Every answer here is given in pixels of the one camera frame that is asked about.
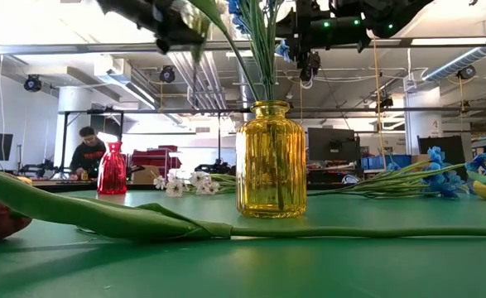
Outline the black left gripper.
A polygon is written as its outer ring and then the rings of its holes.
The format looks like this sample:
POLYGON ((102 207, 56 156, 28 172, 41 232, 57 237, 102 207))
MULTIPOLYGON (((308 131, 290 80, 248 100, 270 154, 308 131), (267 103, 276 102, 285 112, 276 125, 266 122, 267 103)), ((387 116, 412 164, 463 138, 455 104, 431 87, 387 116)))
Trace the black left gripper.
POLYGON ((205 42, 180 16, 166 17, 174 0, 97 0, 103 14, 114 12, 156 34, 156 46, 162 54, 172 46, 199 46, 205 42))

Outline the red artificial tulip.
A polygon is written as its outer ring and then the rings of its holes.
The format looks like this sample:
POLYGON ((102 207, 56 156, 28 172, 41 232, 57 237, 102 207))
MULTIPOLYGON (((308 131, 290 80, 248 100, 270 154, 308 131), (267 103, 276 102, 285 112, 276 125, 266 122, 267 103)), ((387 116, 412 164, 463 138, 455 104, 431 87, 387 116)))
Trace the red artificial tulip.
POLYGON ((202 54, 205 51, 207 35, 211 26, 216 26, 224 35, 232 52, 238 60, 243 75, 247 80, 248 87, 254 97, 257 97, 257 90, 253 84, 248 67, 243 61, 239 48, 235 45, 227 27, 221 17, 221 11, 216 0, 183 0, 184 6, 180 14, 184 23, 190 27, 193 33, 197 33, 201 40, 197 46, 191 47, 191 57, 195 64, 200 62, 202 54))
POLYGON ((90 229, 109 238, 150 242, 172 239, 241 237, 309 238, 358 237, 404 238, 433 236, 486 237, 486 228, 239 228, 186 218, 159 204, 128 207, 90 198, 49 193, 0 173, 0 203, 32 219, 70 224, 90 229))

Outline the blue artificial hydrangea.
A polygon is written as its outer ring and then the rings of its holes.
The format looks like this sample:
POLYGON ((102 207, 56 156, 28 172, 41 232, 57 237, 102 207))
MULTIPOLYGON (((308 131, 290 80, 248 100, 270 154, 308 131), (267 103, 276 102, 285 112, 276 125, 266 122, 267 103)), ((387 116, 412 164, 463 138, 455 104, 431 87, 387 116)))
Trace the blue artificial hydrangea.
POLYGON ((249 38, 264 90, 263 100, 275 99, 276 22, 284 0, 227 0, 235 28, 249 38))

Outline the white artificial flower spray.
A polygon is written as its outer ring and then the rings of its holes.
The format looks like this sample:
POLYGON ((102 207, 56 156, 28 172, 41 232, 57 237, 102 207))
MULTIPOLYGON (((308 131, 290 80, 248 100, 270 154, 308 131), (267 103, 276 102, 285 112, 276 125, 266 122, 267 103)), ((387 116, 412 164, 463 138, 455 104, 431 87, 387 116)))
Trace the white artificial flower spray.
POLYGON ((166 195, 170 197, 181 197, 184 194, 218 195, 233 193, 236 179, 232 175, 195 171, 187 179, 175 175, 169 175, 168 178, 156 175, 152 184, 157 190, 164 190, 166 195))

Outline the small blue flower spray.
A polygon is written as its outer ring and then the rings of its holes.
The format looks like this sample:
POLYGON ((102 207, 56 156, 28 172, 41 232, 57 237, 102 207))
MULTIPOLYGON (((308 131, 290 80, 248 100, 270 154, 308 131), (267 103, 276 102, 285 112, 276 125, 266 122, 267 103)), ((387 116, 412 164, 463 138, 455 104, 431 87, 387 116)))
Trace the small blue flower spray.
POLYGON ((315 195, 359 195, 372 199, 418 195, 455 198, 458 191, 467 189, 467 182, 457 173, 458 169, 486 174, 486 152, 472 161, 453 165, 445 161, 445 152, 440 147, 431 147, 424 161, 402 168, 392 163, 384 172, 369 179, 315 195))

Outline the yellow ribbed glass vase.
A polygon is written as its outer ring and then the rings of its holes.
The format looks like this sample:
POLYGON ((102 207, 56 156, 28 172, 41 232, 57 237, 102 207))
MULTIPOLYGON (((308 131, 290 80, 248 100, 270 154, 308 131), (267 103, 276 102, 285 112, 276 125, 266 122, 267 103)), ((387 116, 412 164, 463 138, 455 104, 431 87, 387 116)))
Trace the yellow ribbed glass vase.
POLYGON ((305 213, 306 141, 303 127, 286 117, 285 101, 260 101, 254 119, 236 134, 236 206, 244 216, 293 218, 305 213))

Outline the red ribbed glass vase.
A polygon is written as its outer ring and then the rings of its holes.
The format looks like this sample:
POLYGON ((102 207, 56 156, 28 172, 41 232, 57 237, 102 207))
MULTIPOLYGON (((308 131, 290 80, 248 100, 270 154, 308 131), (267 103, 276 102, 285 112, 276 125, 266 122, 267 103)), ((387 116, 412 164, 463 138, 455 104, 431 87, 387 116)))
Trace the red ribbed glass vase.
POLYGON ((97 191, 100 195, 124 195, 127 192, 127 167, 121 142, 109 142, 99 164, 97 191))

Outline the red storage cart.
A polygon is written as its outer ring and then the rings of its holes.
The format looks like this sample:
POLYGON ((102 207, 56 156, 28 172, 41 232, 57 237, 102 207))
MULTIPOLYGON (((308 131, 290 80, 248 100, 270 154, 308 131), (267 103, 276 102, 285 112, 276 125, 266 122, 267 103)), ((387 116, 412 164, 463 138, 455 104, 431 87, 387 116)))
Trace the red storage cart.
POLYGON ((132 164, 136 166, 156 166, 164 171, 178 169, 181 166, 180 159, 171 154, 176 153, 177 146, 160 145, 158 148, 146 149, 145 151, 134 150, 132 153, 132 164))

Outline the blue storage bins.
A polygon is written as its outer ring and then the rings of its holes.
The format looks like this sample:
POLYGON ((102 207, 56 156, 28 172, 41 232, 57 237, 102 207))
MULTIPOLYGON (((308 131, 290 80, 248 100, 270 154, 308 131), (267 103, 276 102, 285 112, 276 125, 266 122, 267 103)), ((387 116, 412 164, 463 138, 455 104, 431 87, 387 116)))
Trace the blue storage bins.
MULTIPOLYGON (((410 155, 386 155, 386 164, 394 163, 399 167, 406 167, 411 164, 410 155)), ((361 165, 365 170, 379 170, 383 168, 382 156, 368 156, 361 159, 361 165)))

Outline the cardboard box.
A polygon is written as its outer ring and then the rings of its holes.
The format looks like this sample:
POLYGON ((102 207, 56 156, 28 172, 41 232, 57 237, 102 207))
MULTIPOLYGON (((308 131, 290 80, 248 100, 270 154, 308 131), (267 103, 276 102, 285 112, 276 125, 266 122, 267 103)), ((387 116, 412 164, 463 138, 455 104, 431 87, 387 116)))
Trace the cardboard box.
POLYGON ((157 166, 136 166, 132 171, 132 183, 135 185, 152 185, 160 175, 157 166))

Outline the person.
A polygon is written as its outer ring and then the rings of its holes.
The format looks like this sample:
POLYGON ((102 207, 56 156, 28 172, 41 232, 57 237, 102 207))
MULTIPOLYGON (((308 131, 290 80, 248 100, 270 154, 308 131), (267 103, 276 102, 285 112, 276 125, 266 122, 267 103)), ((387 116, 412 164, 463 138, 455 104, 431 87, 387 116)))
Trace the person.
POLYGON ((81 180, 86 173, 89 179, 95 179, 99 175, 99 164, 106 152, 104 142, 96 136, 92 127, 82 127, 79 130, 82 142, 76 147, 70 162, 70 177, 81 180))

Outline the green table mat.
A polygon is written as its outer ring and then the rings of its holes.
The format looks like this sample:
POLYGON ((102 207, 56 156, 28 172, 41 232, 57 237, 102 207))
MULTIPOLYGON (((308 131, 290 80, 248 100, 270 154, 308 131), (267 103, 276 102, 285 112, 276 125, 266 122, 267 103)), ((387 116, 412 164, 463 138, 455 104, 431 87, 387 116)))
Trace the green table mat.
MULTIPOLYGON (((310 197, 297 219, 250 219, 234 195, 157 202, 195 220, 249 228, 486 228, 486 201, 310 197)), ((0 243, 0 298, 486 297, 486 238, 233 238, 136 245, 33 221, 0 243)))

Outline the black background rig frame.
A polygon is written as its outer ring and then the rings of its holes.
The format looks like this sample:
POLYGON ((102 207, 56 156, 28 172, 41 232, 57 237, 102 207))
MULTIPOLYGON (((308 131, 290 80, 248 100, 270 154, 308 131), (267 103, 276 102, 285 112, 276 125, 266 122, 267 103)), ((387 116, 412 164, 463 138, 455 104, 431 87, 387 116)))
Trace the black background rig frame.
MULTIPOLYGON (((486 112, 486 107, 418 107, 418 108, 382 108, 383 112, 471 112, 479 111, 486 112)), ((293 108, 290 113, 376 113, 376 108, 293 108)), ((62 131, 62 145, 60 148, 60 164, 57 167, 59 173, 64 172, 65 168, 65 144, 67 138, 67 127, 69 124, 69 116, 75 113, 77 116, 80 114, 96 114, 96 115, 112 115, 117 114, 121 117, 120 124, 123 124, 123 117, 125 114, 213 114, 218 117, 220 114, 231 113, 251 113, 250 108, 226 108, 226 109, 143 109, 143 110, 122 110, 115 108, 104 109, 88 109, 88 110, 69 110, 59 111, 59 115, 64 116, 63 131, 62 131)))

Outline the silver ventilation duct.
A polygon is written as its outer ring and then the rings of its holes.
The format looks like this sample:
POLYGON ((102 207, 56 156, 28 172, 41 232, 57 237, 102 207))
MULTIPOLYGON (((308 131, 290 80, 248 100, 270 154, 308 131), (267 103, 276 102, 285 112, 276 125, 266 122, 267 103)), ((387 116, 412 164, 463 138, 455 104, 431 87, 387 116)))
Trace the silver ventilation duct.
POLYGON ((440 66, 439 68, 425 73, 421 78, 426 82, 439 81, 449 75, 455 74, 473 63, 482 60, 486 57, 486 47, 475 47, 472 50, 465 52, 450 62, 440 66))

